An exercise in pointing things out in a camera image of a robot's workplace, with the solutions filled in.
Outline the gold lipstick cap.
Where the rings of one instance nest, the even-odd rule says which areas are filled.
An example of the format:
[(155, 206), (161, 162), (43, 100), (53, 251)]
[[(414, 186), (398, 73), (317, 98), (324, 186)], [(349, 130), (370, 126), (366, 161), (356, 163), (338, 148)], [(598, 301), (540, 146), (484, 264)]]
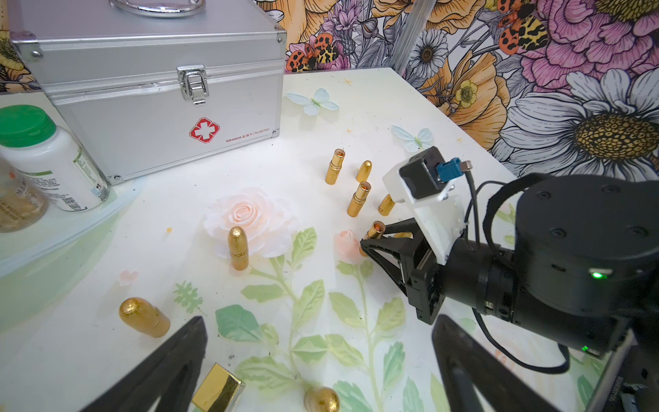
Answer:
[(372, 171), (372, 162), (369, 160), (364, 161), (358, 170), (356, 175), (356, 180), (358, 182), (366, 182)]
[(378, 212), (381, 216), (389, 216), (395, 205), (396, 202), (392, 199), (391, 195), (387, 194), (379, 204)]

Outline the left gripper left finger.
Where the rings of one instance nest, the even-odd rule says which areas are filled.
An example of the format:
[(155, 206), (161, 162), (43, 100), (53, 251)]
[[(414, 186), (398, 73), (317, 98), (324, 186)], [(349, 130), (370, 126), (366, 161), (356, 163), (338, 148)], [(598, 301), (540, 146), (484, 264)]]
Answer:
[(187, 411), (199, 378), (208, 334), (204, 319), (189, 320), (85, 411)]

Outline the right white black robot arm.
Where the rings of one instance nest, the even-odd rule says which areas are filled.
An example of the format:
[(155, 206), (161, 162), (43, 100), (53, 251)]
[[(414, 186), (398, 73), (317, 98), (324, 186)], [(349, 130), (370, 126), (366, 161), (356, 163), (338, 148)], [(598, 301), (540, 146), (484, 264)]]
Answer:
[(482, 229), (442, 254), (408, 219), (361, 246), (427, 324), (452, 299), (595, 356), (628, 331), (657, 353), (657, 182), (533, 173), (490, 198)]

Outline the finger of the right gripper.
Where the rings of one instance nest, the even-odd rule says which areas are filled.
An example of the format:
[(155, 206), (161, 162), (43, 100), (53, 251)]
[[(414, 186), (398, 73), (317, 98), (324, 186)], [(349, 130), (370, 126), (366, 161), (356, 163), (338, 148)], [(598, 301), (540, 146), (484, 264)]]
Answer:
[(410, 241), (362, 241), (360, 246), (391, 278), (404, 295), (408, 295), (408, 284), (412, 271)]
[(386, 230), (384, 235), (378, 240), (413, 240), (413, 238), (415, 238), (415, 234), (420, 231), (420, 228), (414, 218), (397, 221), (391, 224), (384, 224), (386, 225)]

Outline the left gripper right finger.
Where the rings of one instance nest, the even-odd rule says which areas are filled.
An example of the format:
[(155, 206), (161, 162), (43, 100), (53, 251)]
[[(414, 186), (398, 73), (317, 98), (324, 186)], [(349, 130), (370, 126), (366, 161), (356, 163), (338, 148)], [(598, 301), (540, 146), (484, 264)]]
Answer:
[(437, 317), (432, 344), (452, 411), (482, 411), (482, 399), (495, 411), (556, 410), (450, 317)]

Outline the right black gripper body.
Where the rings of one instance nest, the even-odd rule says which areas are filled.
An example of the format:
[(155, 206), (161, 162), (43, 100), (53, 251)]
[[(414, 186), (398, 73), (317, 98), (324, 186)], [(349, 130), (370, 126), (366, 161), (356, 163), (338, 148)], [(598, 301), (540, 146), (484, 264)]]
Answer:
[(403, 239), (401, 272), (408, 303), (425, 324), (435, 322), (447, 298), (462, 298), (463, 282), (456, 268), (439, 264), (425, 240)]

